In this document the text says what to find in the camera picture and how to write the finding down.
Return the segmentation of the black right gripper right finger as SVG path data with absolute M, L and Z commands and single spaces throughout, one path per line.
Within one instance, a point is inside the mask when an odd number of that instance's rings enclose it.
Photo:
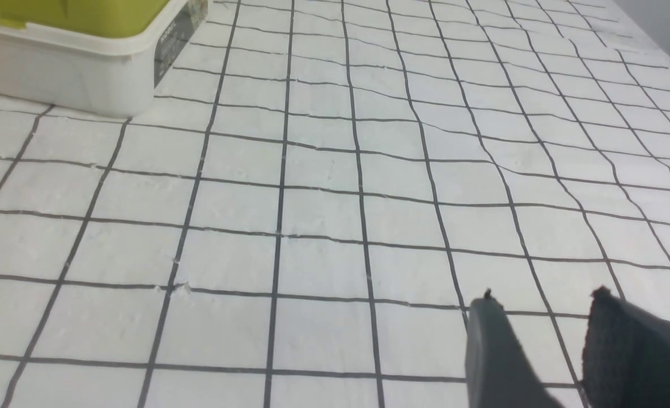
M 582 388 L 592 407 L 670 407 L 670 322 L 596 289 Z

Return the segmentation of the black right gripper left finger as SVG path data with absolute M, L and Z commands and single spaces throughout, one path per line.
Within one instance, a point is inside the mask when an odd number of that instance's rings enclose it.
M 472 300 L 465 328 L 470 407 L 561 407 L 537 377 L 491 289 Z

